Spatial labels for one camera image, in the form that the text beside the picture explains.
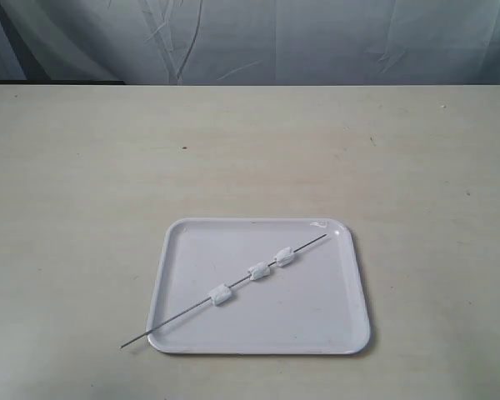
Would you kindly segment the white plastic tray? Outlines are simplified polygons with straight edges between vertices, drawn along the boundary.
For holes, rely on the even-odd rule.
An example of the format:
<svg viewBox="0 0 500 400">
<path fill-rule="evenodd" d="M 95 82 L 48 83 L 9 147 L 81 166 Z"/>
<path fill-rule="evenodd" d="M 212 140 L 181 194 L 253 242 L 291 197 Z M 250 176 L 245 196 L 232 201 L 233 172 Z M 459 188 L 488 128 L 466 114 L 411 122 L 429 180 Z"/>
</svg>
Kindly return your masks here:
<svg viewBox="0 0 500 400">
<path fill-rule="evenodd" d="M 274 256 L 296 256 L 277 267 Z M 260 262 L 269 276 L 251 281 Z M 213 306 L 220 284 L 232 297 Z M 353 237 L 330 218 L 185 218 L 166 232 L 147 319 L 164 353 L 362 351 L 371 327 Z"/>
</svg>

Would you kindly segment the grey backdrop curtain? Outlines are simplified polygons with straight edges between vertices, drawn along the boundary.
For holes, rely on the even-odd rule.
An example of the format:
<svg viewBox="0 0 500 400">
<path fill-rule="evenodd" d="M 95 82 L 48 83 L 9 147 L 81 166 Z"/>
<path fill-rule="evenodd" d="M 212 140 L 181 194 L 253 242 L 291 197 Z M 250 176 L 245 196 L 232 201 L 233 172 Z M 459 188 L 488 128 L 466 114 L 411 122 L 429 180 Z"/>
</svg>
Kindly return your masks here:
<svg viewBox="0 0 500 400">
<path fill-rule="evenodd" d="M 500 84 L 500 1 L 0 1 L 0 82 Z"/>
</svg>

